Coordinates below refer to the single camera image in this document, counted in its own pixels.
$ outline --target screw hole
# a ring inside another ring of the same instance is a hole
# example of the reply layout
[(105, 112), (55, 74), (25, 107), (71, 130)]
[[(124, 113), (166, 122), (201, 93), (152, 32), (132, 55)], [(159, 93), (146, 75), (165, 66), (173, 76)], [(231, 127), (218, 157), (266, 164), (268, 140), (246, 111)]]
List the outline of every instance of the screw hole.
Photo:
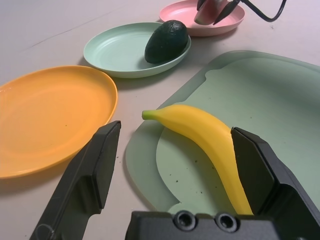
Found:
[(234, 222), (230, 216), (222, 216), (220, 218), (220, 223), (227, 229), (230, 229), (234, 226)]
[(191, 231), (196, 226), (196, 218), (189, 211), (179, 211), (174, 216), (173, 222), (182, 231)]
[(227, 233), (234, 233), (238, 229), (236, 219), (228, 213), (219, 213), (215, 216), (218, 227)]

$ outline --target pink plate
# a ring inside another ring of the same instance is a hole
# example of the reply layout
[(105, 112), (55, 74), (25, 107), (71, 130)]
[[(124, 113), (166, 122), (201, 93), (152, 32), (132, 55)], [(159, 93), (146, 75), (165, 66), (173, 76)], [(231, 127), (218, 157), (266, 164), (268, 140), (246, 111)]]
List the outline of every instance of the pink plate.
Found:
[(190, 36), (207, 37), (225, 34), (238, 27), (245, 17), (245, 10), (238, 5), (229, 16), (216, 25), (199, 25), (195, 23), (196, 14), (197, 0), (187, 0), (166, 6), (161, 10), (159, 17), (164, 22), (169, 20), (183, 22)]

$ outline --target banana stem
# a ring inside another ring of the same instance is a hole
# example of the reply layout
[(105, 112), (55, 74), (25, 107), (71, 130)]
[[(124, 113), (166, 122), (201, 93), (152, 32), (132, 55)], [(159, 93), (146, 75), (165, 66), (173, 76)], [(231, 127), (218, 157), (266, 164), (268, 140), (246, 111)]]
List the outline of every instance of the banana stem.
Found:
[(155, 111), (157, 111), (157, 110), (142, 111), (142, 119), (143, 120), (154, 120), (155, 119)]

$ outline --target mint green plate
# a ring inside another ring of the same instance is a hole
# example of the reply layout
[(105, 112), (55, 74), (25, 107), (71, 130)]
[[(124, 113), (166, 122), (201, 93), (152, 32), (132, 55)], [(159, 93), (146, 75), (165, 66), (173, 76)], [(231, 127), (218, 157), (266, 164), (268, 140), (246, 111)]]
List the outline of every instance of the mint green plate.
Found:
[(177, 58), (151, 64), (145, 60), (146, 45), (160, 22), (140, 22), (117, 26), (92, 38), (84, 47), (85, 60), (97, 69), (118, 78), (143, 78), (167, 71), (187, 55), (191, 38)]

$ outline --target banana tip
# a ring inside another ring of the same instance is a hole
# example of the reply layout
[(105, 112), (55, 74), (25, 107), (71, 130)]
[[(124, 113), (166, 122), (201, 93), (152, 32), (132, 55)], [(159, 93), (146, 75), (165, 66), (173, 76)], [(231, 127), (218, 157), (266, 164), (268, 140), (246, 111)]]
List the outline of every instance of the banana tip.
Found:
[(153, 119), (153, 110), (145, 110), (142, 111), (142, 119), (143, 120), (151, 120)]

